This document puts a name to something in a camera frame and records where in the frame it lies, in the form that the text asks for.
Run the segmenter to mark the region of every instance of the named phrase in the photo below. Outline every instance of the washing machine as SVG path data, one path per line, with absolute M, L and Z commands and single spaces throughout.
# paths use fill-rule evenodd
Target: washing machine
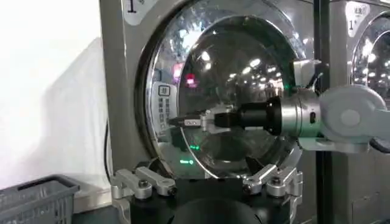
M 313 59 L 313 3 L 102 0 L 113 167 L 158 158 L 175 178 L 241 178 L 274 163 L 305 174 L 298 219 L 315 214 L 314 154 L 263 130 L 211 135 L 171 118 L 289 94 Z
M 331 87 L 366 85 L 389 102 L 389 3 L 330 2 Z M 389 148 L 387 142 L 377 141 Z M 335 223 L 372 223 L 389 218 L 390 179 L 386 170 L 390 159 L 370 152 L 335 153 L 332 160 Z

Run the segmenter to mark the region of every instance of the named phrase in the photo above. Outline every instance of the robotic arm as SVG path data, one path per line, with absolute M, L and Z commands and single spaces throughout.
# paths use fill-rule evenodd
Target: robotic arm
M 359 153 L 368 150 L 373 138 L 390 141 L 390 112 L 384 100 L 358 85 L 329 89 L 320 96 L 311 89 L 299 88 L 291 97 L 273 97 L 237 109 L 220 106 L 198 118 L 177 117 L 171 124 L 210 133 L 233 127 L 263 128 L 272 135 L 297 137 L 301 148 L 315 151 Z

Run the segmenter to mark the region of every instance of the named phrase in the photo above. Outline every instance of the plastic laundry basket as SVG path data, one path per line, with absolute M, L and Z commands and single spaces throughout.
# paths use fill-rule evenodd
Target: plastic laundry basket
M 0 224 L 71 224 L 79 186 L 55 175 L 0 191 Z

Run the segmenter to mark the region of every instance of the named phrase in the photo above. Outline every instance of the washing machine door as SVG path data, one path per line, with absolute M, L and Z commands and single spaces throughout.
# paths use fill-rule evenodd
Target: washing machine door
M 373 20 L 362 34 L 355 49 L 351 82 L 376 91 L 390 107 L 390 17 Z M 376 139 L 390 149 L 390 142 Z
M 168 172 L 181 178 L 241 177 L 269 163 L 297 164 L 301 151 L 293 139 L 263 130 L 211 135 L 167 124 L 220 105 L 288 94 L 294 86 L 290 63 L 305 52 L 277 7 L 261 0 L 190 1 L 160 26 L 148 47 L 152 54 L 142 74 L 146 127 Z

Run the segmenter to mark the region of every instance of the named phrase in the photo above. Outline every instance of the black hose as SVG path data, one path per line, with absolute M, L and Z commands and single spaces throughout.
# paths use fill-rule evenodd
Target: black hose
M 377 139 L 371 139 L 370 146 L 373 147 L 375 150 L 378 150 L 379 152 L 382 152 L 384 154 L 390 154 L 390 147 L 385 147 L 383 144 L 381 144 Z
M 107 164 L 107 150 L 108 150 L 108 120 L 107 120 L 107 124 L 105 125 L 103 160 L 104 160 L 105 176 L 107 177 L 108 182 L 111 184 L 110 172 L 108 171 L 108 164 Z

